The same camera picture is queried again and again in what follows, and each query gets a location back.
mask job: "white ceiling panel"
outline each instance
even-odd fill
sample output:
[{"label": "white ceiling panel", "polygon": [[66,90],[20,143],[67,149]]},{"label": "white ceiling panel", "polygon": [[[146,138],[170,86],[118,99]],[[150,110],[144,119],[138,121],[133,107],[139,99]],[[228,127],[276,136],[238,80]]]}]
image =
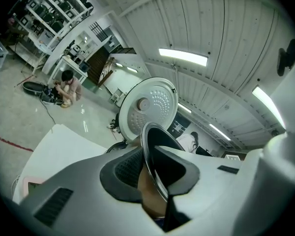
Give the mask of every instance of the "white ceiling panel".
[{"label": "white ceiling panel", "polygon": [[236,91],[256,64],[269,35],[274,10],[257,0],[225,0],[225,25],[213,80]]},{"label": "white ceiling panel", "polygon": [[173,48],[209,57],[206,67],[182,60],[175,60],[175,64],[210,78],[221,46],[223,0],[162,0],[162,2],[169,22],[173,22],[170,24]]},{"label": "white ceiling panel", "polygon": [[[175,84],[180,102],[198,112],[192,114],[197,125],[207,129],[207,122],[214,121],[238,135],[232,140],[236,147],[240,142],[262,146],[274,128],[284,132],[252,94],[259,85],[271,95],[281,83],[278,50],[295,38],[295,28],[273,0],[113,1],[129,22],[151,75]],[[207,66],[162,57],[159,48],[207,56]]]}]

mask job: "black cable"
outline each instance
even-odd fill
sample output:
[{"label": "black cable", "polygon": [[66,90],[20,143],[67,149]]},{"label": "black cable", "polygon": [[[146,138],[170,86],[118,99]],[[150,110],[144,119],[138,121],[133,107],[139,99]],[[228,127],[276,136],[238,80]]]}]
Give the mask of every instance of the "black cable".
[{"label": "black cable", "polygon": [[50,113],[49,113],[49,111],[48,111],[48,108],[47,108],[47,107],[45,106],[45,104],[41,101],[41,99],[40,99],[40,103],[41,103],[41,104],[44,106],[44,108],[47,110],[47,113],[48,113],[48,115],[50,116],[50,118],[53,120],[54,124],[56,124],[54,118],[50,115]]},{"label": "black cable", "polygon": [[186,34],[187,34],[187,46],[188,46],[188,50],[189,50],[189,39],[188,39],[188,28],[187,28],[186,15],[185,15],[185,10],[183,9],[182,0],[180,0],[180,2],[181,2],[182,11],[183,11],[183,16],[185,18]]}]

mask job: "rice cooker lid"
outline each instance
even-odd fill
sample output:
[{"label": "rice cooker lid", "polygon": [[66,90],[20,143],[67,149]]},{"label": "rice cooker lid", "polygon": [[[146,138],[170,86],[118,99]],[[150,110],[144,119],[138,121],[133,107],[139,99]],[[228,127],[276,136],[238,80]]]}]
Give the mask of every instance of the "rice cooker lid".
[{"label": "rice cooker lid", "polygon": [[125,97],[119,112],[119,128],[127,141],[141,134],[147,122],[168,129],[178,107],[175,86],[167,79],[154,77],[137,84]]}]

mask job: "white floor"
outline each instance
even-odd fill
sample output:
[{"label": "white floor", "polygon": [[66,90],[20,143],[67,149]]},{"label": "white floor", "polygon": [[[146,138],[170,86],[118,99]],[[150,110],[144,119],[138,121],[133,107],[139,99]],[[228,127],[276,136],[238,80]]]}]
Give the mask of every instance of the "white floor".
[{"label": "white floor", "polygon": [[[13,60],[8,56],[0,71],[0,138],[34,150],[54,123],[38,97],[26,94],[22,84],[16,86],[31,75],[27,67],[21,73],[24,64],[18,57]],[[30,81],[47,83],[48,77],[40,70],[36,76]],[[116,114],[85,97],[67,109],[57,105],[47,105],[47,108],[57,124],[64,124],[105,148],[123,140],[120,134],[106,128]],[[30,151],[0,140],[0,192],[3,195],[11,198],[10,186],[30,155]]]}]

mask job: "ceiling light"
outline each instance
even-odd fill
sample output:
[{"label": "ceiling light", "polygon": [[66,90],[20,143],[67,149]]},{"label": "ceiling light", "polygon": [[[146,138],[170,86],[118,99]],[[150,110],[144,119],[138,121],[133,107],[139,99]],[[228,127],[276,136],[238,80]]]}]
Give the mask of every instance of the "ceiling light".
[{"label": "ceiling light", "polygon": [[210,124],[210,126],[212,128],[214,128],[217,132],[219,132],[222,136],[224,136],[228,141],[230,141],[231,139],[228,138],[222,131],[220,131],[219,129],[217,129],[216,127],[214,127],[212,124]]},{"label": "ceiling light", "polygon": [[284,129],[286,129],[285,124],[283,122],[283,119],[274,105],[274,102],[271,100],[271,98],[260,88],[256,87],[253,91],[252,94],[256,96],[265,106],[274,114],[274,116],[277,118],[279,123],[282,125]]},{"label": "ceiling light", "polygon": [[127,67],[130,71],[132,71],[132,72],[135,72],[135,73],[137,73],[138,71],[136,70],[136,69],[133,69],[133,68],[130,68],[130,67]]},{"label": "ceiling light", "polygon": [[161,56],[168,56],[176,59],[183,59],[186,61],[190,61],[199,65],[207,66],[207,57],[194,54],[194,53],[188,53],[183,51],[176,51],[171,49],[159,49],[159,53]]},{"label": "ceiling light", "polygon": [[191,111],[190,109],[186,108],[185,106],[181,105],[180,103],[178,103],[178,106],[180,106],[180,107],[183,108],[185,111],[187,111],[188,113],[191,114],[192,111]]}]

